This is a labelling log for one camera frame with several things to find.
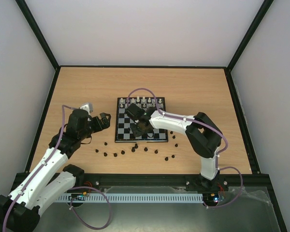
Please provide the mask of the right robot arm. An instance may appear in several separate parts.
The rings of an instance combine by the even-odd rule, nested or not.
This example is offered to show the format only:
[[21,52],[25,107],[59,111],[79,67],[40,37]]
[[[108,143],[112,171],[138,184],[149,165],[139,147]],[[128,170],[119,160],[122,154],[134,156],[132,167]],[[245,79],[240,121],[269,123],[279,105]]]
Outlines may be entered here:
[[205,113],[183,116],[156,107],[144,110],[132,103],[125,110],[125,115],[133,120],[131,130],[136,137],[148,134],[154,129],[185,135],[194,152],[201,157],[201,171],[196,184],[204,189],[212,189],[218,184],[218,149],[223,134]]

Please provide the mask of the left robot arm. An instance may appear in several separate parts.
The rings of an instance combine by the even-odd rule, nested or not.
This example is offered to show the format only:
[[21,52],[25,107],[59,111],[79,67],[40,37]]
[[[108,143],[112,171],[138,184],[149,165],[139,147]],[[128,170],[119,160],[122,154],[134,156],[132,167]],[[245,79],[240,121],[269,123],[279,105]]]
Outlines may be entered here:
[[74,108],[63,121],[40,162],[8,196],[0,195],[2,231],[32,232],[41,216],[63,193],[82,189],[84,170],[69,164],[54,178],[56,171],[78,150],[82,141],[110,127],[110,114],[92,117],[91,110]]

